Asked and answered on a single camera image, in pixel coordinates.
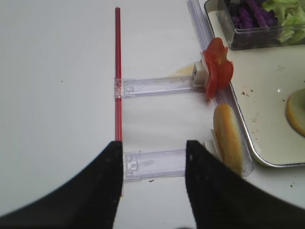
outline hot dog bun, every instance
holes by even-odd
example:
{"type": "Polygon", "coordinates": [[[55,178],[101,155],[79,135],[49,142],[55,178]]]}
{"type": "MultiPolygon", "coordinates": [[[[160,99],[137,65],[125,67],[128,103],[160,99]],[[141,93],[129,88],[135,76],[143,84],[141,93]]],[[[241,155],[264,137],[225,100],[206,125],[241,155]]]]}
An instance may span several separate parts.
{"type": "Polygon", "coordinates": [[[224,164],[237,175],[242,175],[243,152],[237,119],[228,104],[220,104],[214,111],[214,131],[224,164]]]}
{"type": "Polygon", "coordinates": [[[286,115],[291,126],[305,136],[305,89],[295,91],[289,96],[286,115]]]}

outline bread slice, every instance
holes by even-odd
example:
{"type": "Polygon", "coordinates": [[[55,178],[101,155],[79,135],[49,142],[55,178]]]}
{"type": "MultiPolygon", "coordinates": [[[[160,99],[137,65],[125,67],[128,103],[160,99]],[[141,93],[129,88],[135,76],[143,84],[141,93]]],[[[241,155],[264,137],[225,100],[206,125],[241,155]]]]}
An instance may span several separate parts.
{"type": "Polygon", "coordinates": [[[214,131],[224,164],[237,175],[242,175],[243,150],[237,119],[228,104],[220,104],[214,111],[214,131]]]}
{"type": "Polygon", "coordinates": [[[289,96],[286,115],[291,126],[305,136],[305,88],[289,96]]]}

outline white table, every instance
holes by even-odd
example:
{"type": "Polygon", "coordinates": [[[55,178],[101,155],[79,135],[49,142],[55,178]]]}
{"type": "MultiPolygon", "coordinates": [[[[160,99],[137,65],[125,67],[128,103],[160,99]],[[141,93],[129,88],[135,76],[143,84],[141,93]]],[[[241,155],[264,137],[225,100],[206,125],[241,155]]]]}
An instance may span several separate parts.
{"type": "MultiPolygon", "coordinates": [[[[0,215],[50,193],[114,139],[116,6],[124,78],[163,77],[200,59],[184,0],[0,2],[0,215]]],[[[202,140],[197,116],[173,110],[198,106],[193,97],[124,99],[124,150],[202,140]]],[[[305,168],[256,165],[246,179],[305,207],[305,168]]],[[[124,185],[114,228],[181,226],[195,228],[184,177],[124,185]]]]}

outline white surface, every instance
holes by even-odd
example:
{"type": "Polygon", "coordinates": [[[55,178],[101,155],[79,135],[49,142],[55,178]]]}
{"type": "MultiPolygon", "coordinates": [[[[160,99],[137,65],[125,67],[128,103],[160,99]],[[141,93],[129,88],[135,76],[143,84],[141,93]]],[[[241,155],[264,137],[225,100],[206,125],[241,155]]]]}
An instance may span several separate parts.
{"type": "MultiPolygon", "coordinates": [[[[124,78],[163,77],[200,59],[184,0],[0,2],[0,215],[57,188],[113,140],[116,5],[124,78]]],[[[124,147],[172,149],[203,137],[204,127],[194,127],[202,117],[190,110],[202,107],[198,94],[126,101],[124,121],[139,111],[140,122],[124,127],[124,147]],[[166,113],[164,98],[183,104],[184,96],[188,109],[166,113]],[[166,117],[164,128],[147,126],[156,117],[166,117]]],[[[247,180],[305,207],[304,168],[257,167],[247,180]]],[[[115,229],[182,226],[195,228],[184,177],[124,185],[115,229]]]]}
{"type": "MultiPolygon", "coordinates": [[[[215,36],[225,41],[216,12],[209,17],[215,36]]],[[[285,114],[289,95],[305,88],[305,45],[229,50],[228,59],[234,63],[232,85],[261,160],[274,165],[305,163],[305,138],[285,114]]]]}
{"type": "Polygon", "coordinates": [[[0,1],[0,215],[50,193],[114,140],[114,7],[0,1]]]}

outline red straw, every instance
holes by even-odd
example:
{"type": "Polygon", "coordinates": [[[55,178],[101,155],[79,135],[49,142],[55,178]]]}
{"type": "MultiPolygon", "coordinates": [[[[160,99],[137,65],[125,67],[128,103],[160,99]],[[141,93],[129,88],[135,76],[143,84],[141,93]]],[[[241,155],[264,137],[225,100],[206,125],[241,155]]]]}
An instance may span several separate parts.
{"type": "MultiPolygon", "coordinates": [[[[122,79],[121,59],[121,15],[115,8],[115,79],[122,79]]],[[[115,99],[115,140],[122,141],[122,98],[115,99]]]]}

